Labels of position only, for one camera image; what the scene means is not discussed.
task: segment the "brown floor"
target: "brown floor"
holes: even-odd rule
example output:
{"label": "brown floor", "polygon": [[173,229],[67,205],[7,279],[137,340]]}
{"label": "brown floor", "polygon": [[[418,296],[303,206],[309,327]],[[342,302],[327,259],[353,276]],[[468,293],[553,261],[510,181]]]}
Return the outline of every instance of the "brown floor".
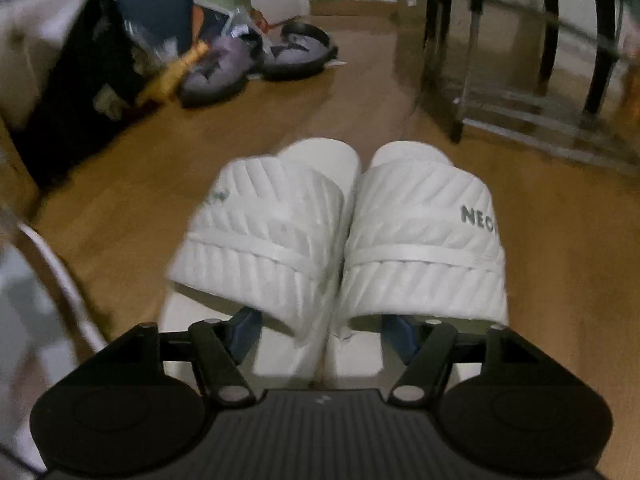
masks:
{"label": "brown floor", "polygon": [[459,146],[415,109],[420,40],[382,18],[316,18],[347,65],[307,81],[251,82],[227,104],[171,105],[131,128],[44,204],[36,226],[116,336],[154,319],[164,269],[231,158],[325,136],[370,159],[397,139],[430,142],[492,190],[514,329],[596,388],[616,426],[601,461],[640,471],[638,181],[471,129]]}

